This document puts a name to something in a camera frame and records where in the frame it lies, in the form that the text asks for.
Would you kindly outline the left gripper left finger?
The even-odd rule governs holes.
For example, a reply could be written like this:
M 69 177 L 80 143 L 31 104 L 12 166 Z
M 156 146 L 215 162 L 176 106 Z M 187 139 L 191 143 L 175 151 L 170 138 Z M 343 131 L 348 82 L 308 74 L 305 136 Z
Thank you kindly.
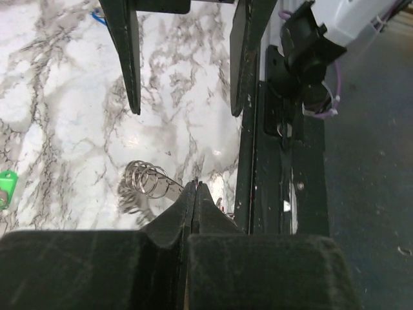
M 1 238 L 2 309 L 185 309 L 185 243 L 196 200 L 140 230 L 16 231 Z

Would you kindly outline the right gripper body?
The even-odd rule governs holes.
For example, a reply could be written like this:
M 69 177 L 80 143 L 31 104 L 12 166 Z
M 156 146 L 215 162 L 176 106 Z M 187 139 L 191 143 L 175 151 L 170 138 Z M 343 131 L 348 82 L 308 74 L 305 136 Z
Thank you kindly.
M 131 0 L 131 8 L 137 12 L 187 14 L 192 0 Z

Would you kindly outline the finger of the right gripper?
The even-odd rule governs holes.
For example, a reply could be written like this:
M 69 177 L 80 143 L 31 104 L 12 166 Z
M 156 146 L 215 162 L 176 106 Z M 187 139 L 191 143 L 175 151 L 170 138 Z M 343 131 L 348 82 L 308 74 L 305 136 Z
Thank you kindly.
M 141 113 L 139 24 L 133 1 L 100 0 L 116 48 L 132 113 Z
M 237 2 L 230 32 L 230 107 L 239 116 L 256 72 L 256 56 L 277 0 Z

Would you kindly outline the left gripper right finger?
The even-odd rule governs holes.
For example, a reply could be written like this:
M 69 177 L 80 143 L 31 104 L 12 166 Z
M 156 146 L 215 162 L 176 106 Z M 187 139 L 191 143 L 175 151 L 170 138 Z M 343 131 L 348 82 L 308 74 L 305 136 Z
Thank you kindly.
M 247 235 L 197 186 L 188 238 L 190 309 L 357 309 L 350 270 L 330 238 Z

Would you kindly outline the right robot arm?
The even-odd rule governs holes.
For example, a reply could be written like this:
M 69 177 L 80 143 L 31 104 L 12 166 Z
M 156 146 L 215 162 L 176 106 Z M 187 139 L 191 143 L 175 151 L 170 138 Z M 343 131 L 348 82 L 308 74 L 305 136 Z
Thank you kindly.
M 101 1 L 106 26 L 119 56 L 130 110 L 141 112 L 138 12 L 187 14 L 190 1 Z M 255 69 L 257 52 L 270 24 L 275 1 L 238 1 L 230 33 L 231 113 L 240 115 Z M 281 12 L 282 53 L 273 83 L 282 98 L 302 85 L 323 81 L 329 64 L 341 57 L 369 24 L 382 26 L 406 1 L 305 1 Z

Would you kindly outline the metal disc keyring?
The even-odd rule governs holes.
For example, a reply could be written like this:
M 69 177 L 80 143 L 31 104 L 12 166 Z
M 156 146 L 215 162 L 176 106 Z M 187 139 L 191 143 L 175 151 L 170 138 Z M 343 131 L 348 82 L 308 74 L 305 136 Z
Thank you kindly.
M 151 208 L 143 205 L 145 199 L 166 198 L 177 203 L 184 188 L 160 166 L 142 160 L 131 161 L 117 188 L 119 208 L 124 214 L 136 215 L 136 225 L 142 228 L 156 218 Z

